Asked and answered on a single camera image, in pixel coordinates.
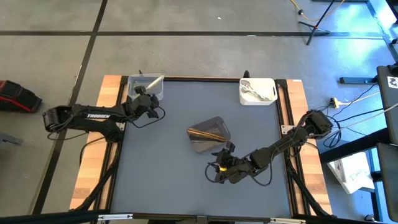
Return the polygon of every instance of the white box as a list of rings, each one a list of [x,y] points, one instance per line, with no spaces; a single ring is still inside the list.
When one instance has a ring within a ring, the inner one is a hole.
[[[240,88],[242,81],[249,82],[254,91],[270,100],[262,101],[250,92],[242,92]],[[241,78],[239,81],[239,101],[244,106],[268,106],[278,99],[276,91],[275,81],[271,78]]]

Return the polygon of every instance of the white cable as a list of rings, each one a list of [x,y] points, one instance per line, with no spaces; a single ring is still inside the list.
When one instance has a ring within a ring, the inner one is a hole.
[[[355,123],[353,123],[353,124],[347,125],[347,126],[345,126],[345,127],[341,127],[341,129],[335,131],[334,133],[329,134],[329,136],[334,135],[334,134],[336,134],[336,133],[339,133],[340,131],[342,131],[342,130],[348,128],[348,127],[354,126],[355,124],[362,123],[362,122],[364,122],[364,121],[367,121],[367,120],[369,120],[369,119],[374,118],[375,116],[379,116],[380,114],[384,114],[385,112],[387,112],[387,111],[389,111],[389,110],[395,108],[396,106],[398,106],[398,103],[396,103],[396,104],[390,106],[389,108],[385,109],[384,111],[382,111],[382,112],[380,112],[380,113],[378,113],[378,114],[375,114],[375,115],[370,116],[370,117],[368,117],[368,118],[366,118],[366,119],[363,119],[362,121],[358,121],[358,122],[355,122]]]

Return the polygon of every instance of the gray floor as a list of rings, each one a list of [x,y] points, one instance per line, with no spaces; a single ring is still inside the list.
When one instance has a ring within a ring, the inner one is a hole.
[[[395,20],[384,1],[371,1],[390,38]],[[297,1],[317,18],[325,2]],[[3,0],[0,30],[92,30],[101,0]],[[308,31],[289,0],[282,1],[109,1],[100,30]],[[344,3],[322,27],[332,32],[379,32],[363,3]],[[0,132],[24,139],[15,147],[0,144],[0,216],[29,213],[52,142],[46,139],[41,112],[66,104],[89,37],[0,36],[0,79],[12,80],[44,99],[37,114],[0,113]],[[304,37],[98,37],[78,103],[94,105],[103,75],[146,73],[178,76],[302,79],[308,105],[325,105],[332,96],[351,101],[368,86],[341,86],[341,76],[373,77],[376,67],[394,63],[382,39]],[[345,110],[344,118],[381,107],[373,96]],[[383,117],[355,126],[364,134],[385,126]],[[345,131],[344,140],[360,137]],[[64,143],[44,212],[66,211],[78,172],[84,137]],[[324,169],[333,213],[362,219],[372,213],[366,192],[346,195]]]

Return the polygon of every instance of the table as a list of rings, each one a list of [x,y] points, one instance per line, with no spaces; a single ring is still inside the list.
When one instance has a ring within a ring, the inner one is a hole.
[[[167,77],[167,79],[174,79],[174,81],[195,81],[195,82],[238,82],[238,78],[184,78],[184,77]],[[125,100],[127,94],[126,88],[126,77],[119,75],[107,75],[104,77],[103,84],[98,97],[97,106],[113,106],[116,101]],[[281,85],[278,86],[281,117],[285,124],[289,123],[290,119],[297,123],[301,116],[308,110],[305,94],[303,90],[303,84],[301,80],[281,80],[280,83],[285,85],[283,88]],[[96,139],[100,136],[99,133],[90,133],[88,141]],[[92,145],[87,146],[83,155],[83,160],[80,166],[79,174],[76,181],[76,186],[73,192],[72,201],[70,208],[79,206],[85,197],[91,192],[104,168],[109,165],[109,161],[113,159],[114,152],[116,151],[117,144],[108,144],[105,141],[98,141]],[[305,180],[306,186],[311,191],[316,201],[322,206],[322,208],[331,213],[331,207],[326,191],[326,185],[323,178],[322,167],[320,164],[318,150],[311,145],[304,145],[301,153],[301,165],[302,174]],[[295,168],[297,169],[298,164],[296,160],[292,159]],[[101,197],[96,200],[96,203],[91,208],[109,208],[111,205],[111,196],[113,195],[113,188],[109,188],[115,182],[115,178],[108,181],[104,190],[101,193]],[[289,203],[291,213],[296,208],[297,213],[305,213],[305,203],[303,203],[300,191],[294,184],[294,187],[289,188]]]
[[[383,107],[388,108],[398,103],[398,77],[395,77],[387,66],[378,66],[376,78],[380,86]],[[320,154],[320,159],[322,163],[332,162],[357,152],[374,148],[377,145],[380,166],[384,167],[384,169],[382,169],[382,173],[375,172],[373,169],[373,163],[371,162],[371,175],[374,181],[383,180],[386,198],[389,197],[387,198],[387,207],[390,219],[398,222],[398,195],[393,190],[395,189],[397,181],[393,178],[386,178],[395,176],[398,172],[398,165],[396,163],[398,160],[398,154],[388,152],[393,151],[394,149],[398,150],[398,147],[396,146],[389,146],[390,144],[398,144],[398,108],[393,108],[384,115],[386,117],[386,128],[361,137],[355,141],[347,142],[341,146],[330,149],[329,151]],[[374,217],[376,220],[380,220],[380,204],[376,185],[375,192],[372,194]]]

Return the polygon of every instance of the clear plastic bin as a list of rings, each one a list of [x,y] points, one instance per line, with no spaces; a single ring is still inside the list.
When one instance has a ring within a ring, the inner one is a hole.
[[[143,85],[144,87],[147,87],[149,84],[151,84],[153,81],[155,81],[160,76],[162,76],[162,74],[159,74],[159,73],[130,75],[129,80],[127,81],[127,84],[129,85],[129,92],[127,94],[131,98],[134,98],[137,95],[137,93],[134,91],[134,88],[136,86]],[[147,93],[155,94],[158,100],[162,100],[163,99],[163,80],[158,82],[158,84],[156,84],[156,86],[154,86],[150,90],[147,90]]]

